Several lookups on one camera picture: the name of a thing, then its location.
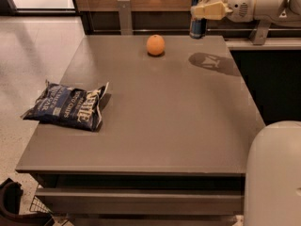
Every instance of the metal bracket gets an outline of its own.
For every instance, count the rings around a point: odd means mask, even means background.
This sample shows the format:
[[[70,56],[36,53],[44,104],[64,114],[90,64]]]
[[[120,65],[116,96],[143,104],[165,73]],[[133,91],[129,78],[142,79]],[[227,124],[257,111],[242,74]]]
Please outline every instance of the metal bracket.
[[[265,44],[269,28],[271,26],[270,22],[260,20],[256,28],[252,31],[250,35],[250,40],[254,45],[263,45]]]
[[[121,35],[133,35],[131,0],[118,0]]]

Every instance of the can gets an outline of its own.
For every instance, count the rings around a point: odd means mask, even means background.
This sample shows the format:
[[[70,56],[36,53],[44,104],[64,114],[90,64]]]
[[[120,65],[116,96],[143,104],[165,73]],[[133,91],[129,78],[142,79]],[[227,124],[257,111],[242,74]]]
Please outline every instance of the can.
[[[198,3],[205,3],[208,0],[191,0],[191,6],[196,6]],[[206,34],[207,29],[207,20],[201,19],[197,20],[196,18],[191,18],[190,22],[190,37],[193,39],[200,39]]]

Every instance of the white robot body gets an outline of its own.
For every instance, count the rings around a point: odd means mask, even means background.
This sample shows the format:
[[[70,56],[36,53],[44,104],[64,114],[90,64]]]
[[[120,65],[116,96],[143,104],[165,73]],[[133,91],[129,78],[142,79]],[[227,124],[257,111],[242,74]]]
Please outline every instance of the white robot body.
[[[192,6],[191,13],[197,19],[301,26],[301,0],[208,0]]]
[[[246,167],[245,226],[301,225],[301,122],[282,121],[254,139]]]

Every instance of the blue chip bag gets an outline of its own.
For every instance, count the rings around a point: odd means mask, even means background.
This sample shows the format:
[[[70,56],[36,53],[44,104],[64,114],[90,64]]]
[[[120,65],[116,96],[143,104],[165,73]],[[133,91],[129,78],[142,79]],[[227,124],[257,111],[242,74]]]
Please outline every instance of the blue chip bag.
[[[22,118],[95,131],[102,121],[99,102],[106,86],[86,91],[46,81],[46,89]]]

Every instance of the white floor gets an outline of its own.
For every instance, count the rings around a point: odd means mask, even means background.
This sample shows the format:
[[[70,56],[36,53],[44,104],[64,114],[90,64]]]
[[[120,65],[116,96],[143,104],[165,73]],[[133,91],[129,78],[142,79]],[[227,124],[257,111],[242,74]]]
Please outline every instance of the white floor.
[[[23,121],[45,88],[59,82],[85,36],[79,17],[0,17],[0,183],[22,184],[20,213],[28,213],[37,187],[15,167],[38,123]]]

